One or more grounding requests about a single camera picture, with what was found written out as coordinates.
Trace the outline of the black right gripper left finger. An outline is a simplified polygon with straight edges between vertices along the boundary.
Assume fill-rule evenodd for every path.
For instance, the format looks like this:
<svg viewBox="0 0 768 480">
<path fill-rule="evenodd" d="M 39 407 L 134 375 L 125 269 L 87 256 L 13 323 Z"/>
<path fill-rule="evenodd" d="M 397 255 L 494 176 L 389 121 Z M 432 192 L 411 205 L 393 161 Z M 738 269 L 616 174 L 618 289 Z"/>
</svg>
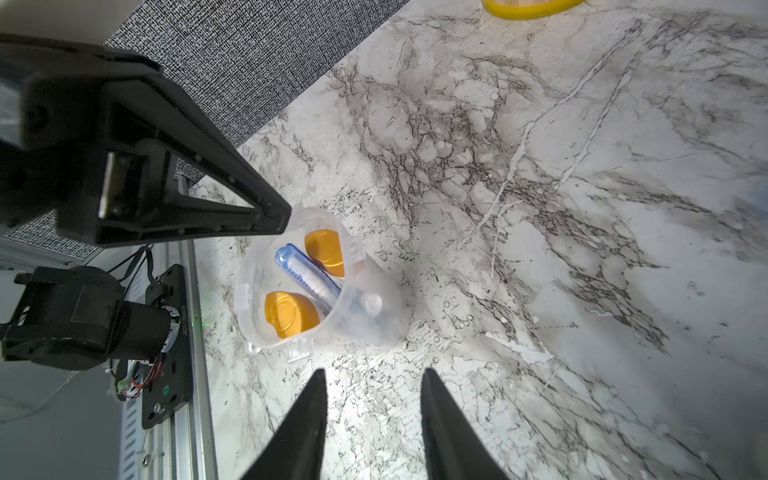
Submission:
<svg viewBox="0 0 768 480">
<path fill-rule="evenodd" d="M 242 479 L 319 479 L 327 410 L 325 370 L 318 369 Z"/>
</svg>

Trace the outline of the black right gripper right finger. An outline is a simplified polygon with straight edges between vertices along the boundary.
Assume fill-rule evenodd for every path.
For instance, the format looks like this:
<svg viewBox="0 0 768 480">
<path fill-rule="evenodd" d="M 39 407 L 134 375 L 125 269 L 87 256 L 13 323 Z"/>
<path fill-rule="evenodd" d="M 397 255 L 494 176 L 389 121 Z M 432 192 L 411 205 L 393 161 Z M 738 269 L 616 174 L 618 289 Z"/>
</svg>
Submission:
<svg viewBox="0 0 768 480">
<path fill-rule="evenodd" d="M 422 437 L 429 479 L 507 479 L 437 372 L 422 376 Z"/>
</svg>

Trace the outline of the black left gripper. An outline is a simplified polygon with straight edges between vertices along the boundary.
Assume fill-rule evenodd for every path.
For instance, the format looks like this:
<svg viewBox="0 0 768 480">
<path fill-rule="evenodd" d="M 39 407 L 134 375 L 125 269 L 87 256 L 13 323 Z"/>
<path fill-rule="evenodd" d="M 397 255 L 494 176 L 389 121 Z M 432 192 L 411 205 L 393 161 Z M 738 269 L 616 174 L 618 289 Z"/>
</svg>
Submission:
<svg viewBox="0 0 768 480">
<path fill-rule="evenodd" d="M 161 72 L 129 50 L 2 34 L 2 227 L 65 199 L 58 234 L 97 247 L 284 232 L 290 204 L 194 101 L 139 80 Z"/>
</svg>

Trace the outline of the orange cap bottle two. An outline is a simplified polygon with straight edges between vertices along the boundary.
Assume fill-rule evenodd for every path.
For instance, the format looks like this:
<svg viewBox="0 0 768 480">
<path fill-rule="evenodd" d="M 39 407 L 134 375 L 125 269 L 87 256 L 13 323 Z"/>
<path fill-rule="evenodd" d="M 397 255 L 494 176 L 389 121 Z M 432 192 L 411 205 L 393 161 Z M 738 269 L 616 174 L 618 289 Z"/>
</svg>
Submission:
<svg viewBox="0 0 768 480">
<path fill-rule="evenodd" d="M 264 314 L 280 339 L 291 338 L 320 324 L 320 315 L 312 301 L 298 293 L 269 293 Z"/>
</svg>

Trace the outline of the clear plastic container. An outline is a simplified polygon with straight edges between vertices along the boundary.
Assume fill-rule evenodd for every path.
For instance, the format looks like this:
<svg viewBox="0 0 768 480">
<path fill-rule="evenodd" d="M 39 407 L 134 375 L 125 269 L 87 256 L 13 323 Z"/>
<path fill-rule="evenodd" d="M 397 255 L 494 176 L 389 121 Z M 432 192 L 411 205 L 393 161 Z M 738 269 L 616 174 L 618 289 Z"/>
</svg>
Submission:
<svg viewBox="0 0 768 480">
<path fill-rule="evenodd" d="M 397 282 L 330 212 L 297 209 L 286 230 L 259 237 L 233 289 L 249 354 L 291 361 L 317 350 L 390 347 L 408 330 Z"/>
</svg>

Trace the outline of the blue toothbrush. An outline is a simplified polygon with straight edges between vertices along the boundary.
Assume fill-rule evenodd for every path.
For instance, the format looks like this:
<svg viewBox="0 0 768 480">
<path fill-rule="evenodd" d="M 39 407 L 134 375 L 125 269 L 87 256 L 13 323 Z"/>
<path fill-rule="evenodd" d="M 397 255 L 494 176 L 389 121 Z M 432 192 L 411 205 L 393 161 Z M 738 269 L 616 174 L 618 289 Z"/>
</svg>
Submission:
<svg viewBox="0 0 768 480">
<path fill-rule="evenodd" d="M 325 314 L 333 309 L 341 293 L 340 287 L 303 251 L 288 243 L 277 250 L 275 261 Z"/>
</svg>

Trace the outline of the orange cap bottle three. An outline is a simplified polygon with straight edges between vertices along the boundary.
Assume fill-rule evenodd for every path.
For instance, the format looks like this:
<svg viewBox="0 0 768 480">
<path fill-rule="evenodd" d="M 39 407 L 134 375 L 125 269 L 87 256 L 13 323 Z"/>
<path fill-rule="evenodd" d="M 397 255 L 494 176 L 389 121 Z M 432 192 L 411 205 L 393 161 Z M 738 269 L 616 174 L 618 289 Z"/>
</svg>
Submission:
<svg viewBox="0 0 768 480">
<path fill-rule="evenodd" d="M 305 236 L 307 256 L 326 273 L 343 279 L 345 268 L 339 234 L 330 229 L 320 229 Z"/>
</svg>

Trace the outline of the toothpaste tube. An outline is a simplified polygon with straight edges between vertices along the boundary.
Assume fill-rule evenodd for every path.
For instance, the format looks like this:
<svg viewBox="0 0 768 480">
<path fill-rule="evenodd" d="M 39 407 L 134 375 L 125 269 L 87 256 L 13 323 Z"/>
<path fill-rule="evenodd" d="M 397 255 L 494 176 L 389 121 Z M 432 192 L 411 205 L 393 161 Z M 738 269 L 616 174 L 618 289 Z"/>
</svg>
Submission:
<svg viewBox="0 0 768 480">
<path fill-rule="evenodd" d="M 383 300 L 377 293 L 362 292 L 357 302 L 362 310 L 372 318 L 379 316 L 383 311 Z"/>
</svg>

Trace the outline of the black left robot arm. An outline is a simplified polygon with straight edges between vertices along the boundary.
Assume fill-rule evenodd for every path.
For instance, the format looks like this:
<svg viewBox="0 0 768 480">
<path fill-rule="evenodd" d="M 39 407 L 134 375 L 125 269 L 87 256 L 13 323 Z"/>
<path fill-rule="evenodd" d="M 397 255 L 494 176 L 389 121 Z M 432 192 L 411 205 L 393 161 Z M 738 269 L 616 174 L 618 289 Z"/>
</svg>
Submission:
<svg viewBox="0 0 768 480">
<path fill-rule="evenodd" d="M 289 203 L 156 62 L 126 50 L 1 38 L 1 227 L 55 212 L 96 247 L 277 235 Z M 1 327 L 2 355 L 65 370 L 151 360 L 167 310 L 94 267 L 38 267 Z"/>
</svg>

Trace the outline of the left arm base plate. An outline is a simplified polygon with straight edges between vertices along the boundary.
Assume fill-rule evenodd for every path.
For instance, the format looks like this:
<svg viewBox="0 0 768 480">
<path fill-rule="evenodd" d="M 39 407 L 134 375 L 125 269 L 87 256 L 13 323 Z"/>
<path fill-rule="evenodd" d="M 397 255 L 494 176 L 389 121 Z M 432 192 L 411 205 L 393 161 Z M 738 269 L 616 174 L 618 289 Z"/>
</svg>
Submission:
<svg viewBox="0 0 768 480">
<path fill-rule="evenodd" d="M 141 392 L 142 428 L 150 430 L 185 406 L 193 396 L 191 322 L 188 317 L 185 271 L 173 264 L 151 284 L 146 303 L 170 321 L 167 338 L 154 361 L 155 373 Z"/>
</svg>

